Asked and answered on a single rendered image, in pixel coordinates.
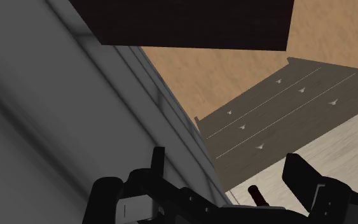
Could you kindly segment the brown chest of drawers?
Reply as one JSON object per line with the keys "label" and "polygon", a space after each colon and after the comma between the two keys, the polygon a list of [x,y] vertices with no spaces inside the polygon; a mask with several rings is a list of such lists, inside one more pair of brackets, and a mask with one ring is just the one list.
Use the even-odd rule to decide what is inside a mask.
{"label": "brown chest of drawers", "polygon": [[288,58],[273,73],[196,124],[229,199],[266,201],[303,213],[282,180],[297,153],[358,192],[358,68]]}

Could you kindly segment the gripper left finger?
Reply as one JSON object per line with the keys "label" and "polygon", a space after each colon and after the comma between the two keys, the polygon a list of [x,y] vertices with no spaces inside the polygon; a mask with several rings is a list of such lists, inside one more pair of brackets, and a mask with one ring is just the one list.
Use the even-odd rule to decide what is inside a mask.
{"label": "gripper left finger", "polygon": [[165,148],[156,146],[151,167],[131,171],[126,182],[117,177],[96,180],[82,224],[228,224],[224,207],[163,178],[164,157]]}

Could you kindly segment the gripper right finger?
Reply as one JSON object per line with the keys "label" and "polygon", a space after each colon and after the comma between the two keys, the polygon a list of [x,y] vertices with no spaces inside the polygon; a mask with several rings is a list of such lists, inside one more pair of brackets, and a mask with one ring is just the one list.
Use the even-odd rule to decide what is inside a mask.
{"label": "gripper right finger", "polygon": [[298,154],[286,155],[282,180],[309,212],[311,224],[358,224],[358,192],[322,176]]}

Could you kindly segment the dark red cylindrical object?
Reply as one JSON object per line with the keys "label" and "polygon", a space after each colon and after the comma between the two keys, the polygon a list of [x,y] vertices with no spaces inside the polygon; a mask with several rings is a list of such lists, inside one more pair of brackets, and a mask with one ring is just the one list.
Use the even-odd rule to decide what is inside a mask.
{"label": "dark red cylindrical object", "polygon": [[251,185],[247,191],[257,206],[269,206],[269,203],[267,203],[256,185]]}

